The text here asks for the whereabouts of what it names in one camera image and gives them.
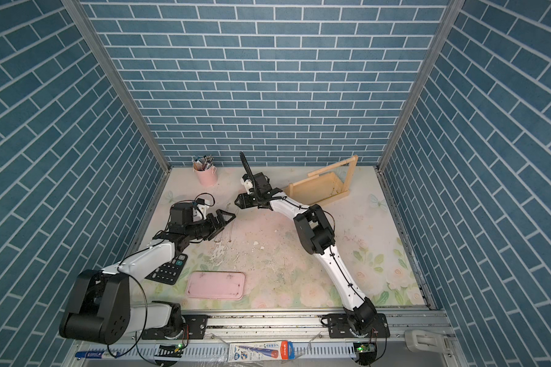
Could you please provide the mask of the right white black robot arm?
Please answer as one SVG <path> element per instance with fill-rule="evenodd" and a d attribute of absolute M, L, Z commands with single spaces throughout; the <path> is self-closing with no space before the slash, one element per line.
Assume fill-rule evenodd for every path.
<path fill-rule="evenodd" d="M 282 189 L 272 187 L 265 174 L 252 172 L 243 152 L 240 160 L 245 170 L 241 183 L 246 192 L 237 196 L 235 204 L 240 209 L 269 209 L 292 220 L 303 249 L 320 262 L 336 287 L 350 329 L 357 336 L 371 333 L 377 309 L 344 264 L 336 248 L 335 227 L 329 222 L 328 213 L 318 204 L 304 205 Z"/>

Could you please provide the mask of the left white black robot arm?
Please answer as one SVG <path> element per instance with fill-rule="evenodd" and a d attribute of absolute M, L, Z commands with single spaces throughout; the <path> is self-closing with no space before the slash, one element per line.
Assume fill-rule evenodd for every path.
<path fill-rule="evenodd" d="M 179 304 L 143 300 L 132 303 L 133 288 L 163 265 L 178 259 L 191 244 L 209 241 L 235 219 L 201 198 L 174 203 L 165 228 L 142 250 L 100 270 L 81 272 L 70 292 L 59 325 L 64 339 L 111 346 L 130 333 L 160 333 L 164 339 L 185 334 Z"/>

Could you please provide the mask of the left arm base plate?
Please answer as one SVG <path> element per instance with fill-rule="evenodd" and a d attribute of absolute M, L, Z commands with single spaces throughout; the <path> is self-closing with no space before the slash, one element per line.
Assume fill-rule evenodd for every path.
<path fill-rule="evenodd" d="M 144 340 L 178 342 L 203 339 L 208 325 L 208 315 L 182 315 L 161 328 L 147 329 L 142 333 Z"/>

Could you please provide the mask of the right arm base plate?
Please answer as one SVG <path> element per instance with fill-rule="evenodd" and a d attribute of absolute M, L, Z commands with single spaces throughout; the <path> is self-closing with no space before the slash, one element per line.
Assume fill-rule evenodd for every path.
<path fill-rule="evenodd" d="M 329 313 L 320 318 L 331 339 L 387 338 L 390 336 L 386 315 L 376 313 L 363 321 L 345 313 Z"/>

